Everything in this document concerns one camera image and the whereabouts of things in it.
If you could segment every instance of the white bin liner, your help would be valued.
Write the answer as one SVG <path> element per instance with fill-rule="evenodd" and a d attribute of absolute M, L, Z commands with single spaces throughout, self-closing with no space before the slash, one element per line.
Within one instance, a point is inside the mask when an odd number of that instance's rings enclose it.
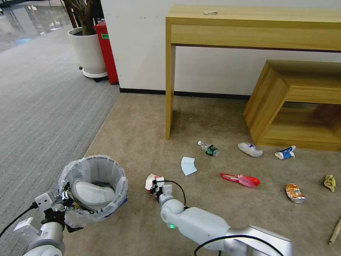
<path fill-rule="evenodd" d="M 89 156 L 65 166 L 59 177 L 58 193 L 64 190 L 68 182 L 72 187 L 75 180 L 90 183 L 108 182 L 115 191 L 115 197 L 106 207 L 93 212 L 68 207 L 65 213 L 65 223 L 72 228 L 85 227 L 90 222 L 99 222 L 127 201 L 128 180 L 124 170 L 106 155 Z"/>

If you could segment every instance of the trash can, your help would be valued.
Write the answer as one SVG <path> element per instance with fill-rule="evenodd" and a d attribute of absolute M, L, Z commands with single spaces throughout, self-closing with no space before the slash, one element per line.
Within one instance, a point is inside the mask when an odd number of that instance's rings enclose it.
<path fill-rule="evenodd" d="M 108 72 L 109 82 L 112 85 L 118 84 L 119 83 L 118 76 L 117 76 L 115 61 L 113 57 L 113 51 L 111 49 L 111 45 L 109 41 L 107 25 L 105 24 L 105 21 L 102 21 L 98 23 L 97 25 L 95 25 L 94 28 L 97 31 L 105 67 L 107 68 L 107 72 Z"/>
<path fill-rule="evenodd" d="M 91 184 L 108 183 L 115 191 L 111 202 L 98 210 L 89 210 L 75 200 L 65 212 L 65 223 L 72 228 L 85 227 L 90 222 L 104 220 L 127 201 L 128 180 L 120 165 L 106 155 L 95 155 L 73 161 L 64 167 L 58 181 L 58 193 L 65 187 L 72 187 L 75 181 Z"/>

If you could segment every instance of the black cable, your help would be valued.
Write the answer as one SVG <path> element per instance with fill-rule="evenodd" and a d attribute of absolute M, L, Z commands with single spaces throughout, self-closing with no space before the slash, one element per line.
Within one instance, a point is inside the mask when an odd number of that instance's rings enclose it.
<path fill-rule="evenodd" d="M 33 203 L 31 204 L 31 206 L 30 206 L 27 210 L 25 210 L 25 211 L 24 211 L 23 213 L 21 213 L 18 217 L 16 217 L 13 221 L 11 221 L 11 223 L 8 224 L 7 227 L 5 227 L 5 228 L 3 229 L 3 231 L 1 231 L 0 237 L 2 237 L 2 235 L 5 233 L 5 231 L 6 231 L 14 222 L 16 222 L 21 216 L 23 216 L 23 215 L 24 215 L 25 213 L 27 213 L 28 211 L 30 211 L 30 210 L 32 210 L 32 209 L 36 209 L 36 208 L 38 208 L 38 205 L 37 205 L 36 202 L 33 202 Z"/>
<path fill-rule="evenodd" d="M 65 10 L 65 8 L 64 8 L 64 6 L 63 6 L 63 3 L 61 2 L 61 0 L 59 0 L 59 1 L 60 1 L 61 5 L 62 5 L 64 11 L 67 13 L 67 11 Z"/>
<path fill-rule="evenodd" d="M 184 195 L 184 206 L 186 206 L 186 196 L 185 196 L 185 192 L 184 192 L 184 190 L 182 189 L 182 187 L 181 187 L 178 183 L 176 183 L 175 181 L 171 181 L 171 180 L 156 181 L 156 182 L 172 182 L 172 183 L 178 185 L 179 188 L 181 188 L 182 193 L 183 193 L 183 195 Z"/>
<path fill-rule="evenodd" d="M 197 256 L 196 252 L 204 247 L 205 245 L 207 244 L 210 244 L 212 242 L 215 242 L 215 241 L 219 241 L 219 240 L 223 240 L 223 239 L 229 239 L 229 238 L 250 238 L 250 239 L 254 239 L 254 240 L 257 240 L 257 241 L 260 241 L 264 244 L 266 244 L 267 246 L 271 247 L 272 249 L 274 249 L 280 256 L 284 256 L 276 247 L 274 247 L 272 244 L 268 243 L 267 241 L 264 241 L 260 238 L 257 238 L 255 236 L 249 236 L 249 235 L 230 235 L 230 236 L 221 236 L 221 237 L 217 237 L 217 238 L 213 238 L 211 240 L 208 240 L 206 242 L 204 242 L 203 244 L 199 245 L 195 250 L 194 250 L 194 255 Z"/>
<path fill-rule="evenodd" d="M 51 11 L 53 12 L 50 0 L 49 0 L 49 4 L 50 4 Z"/>

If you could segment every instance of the red trash bin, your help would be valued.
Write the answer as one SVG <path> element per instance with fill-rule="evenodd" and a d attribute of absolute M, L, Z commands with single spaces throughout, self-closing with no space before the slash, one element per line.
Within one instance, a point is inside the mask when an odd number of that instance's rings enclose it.
<path fill-rule="evenodd" d="M 108 77 L 110 84 L 118 84 L 118 76 L 113 56 L 113 51 L 111 50 L 111 45 L 108 36 L 107 26 L 105 21 L 102 21 L 94 26 L 97 31 L 99 44 L 101 45 L 102 55 L 107 68 Z"/>

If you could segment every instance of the white plastic bottle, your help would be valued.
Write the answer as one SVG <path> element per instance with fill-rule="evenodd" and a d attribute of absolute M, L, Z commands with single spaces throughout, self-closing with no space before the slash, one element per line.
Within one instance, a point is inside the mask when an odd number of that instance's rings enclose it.
<path fill-rule="evenodd" d="M 213 146 L 212 144 L 204 144 L 201 140 L 198 141 L 198 145 L 201 147 L 203 151 L 206 152 L 206 154 L 210 156 L 216 156 L 218 155 L 219 151 L 218 149 Z"/>

